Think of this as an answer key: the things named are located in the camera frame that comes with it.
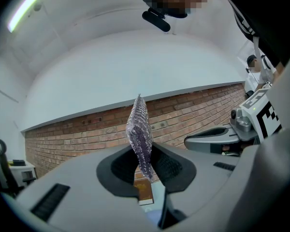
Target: plastic wrap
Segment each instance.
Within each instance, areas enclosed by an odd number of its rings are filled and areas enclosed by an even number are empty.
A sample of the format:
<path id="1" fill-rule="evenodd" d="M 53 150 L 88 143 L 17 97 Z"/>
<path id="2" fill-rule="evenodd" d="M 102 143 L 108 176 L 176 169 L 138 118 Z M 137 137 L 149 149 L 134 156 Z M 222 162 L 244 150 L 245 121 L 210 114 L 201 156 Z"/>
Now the plastic wrap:
<path id="1" fill-rule="evenodd" d="M 126 132 L 132 149 L 139 160 L 142 173 L 152 181 L 153 171 L 150 165 L 150 155 L 153 136 L 149 125 L 147 107 L 140 95 L 134 101 Z"/>

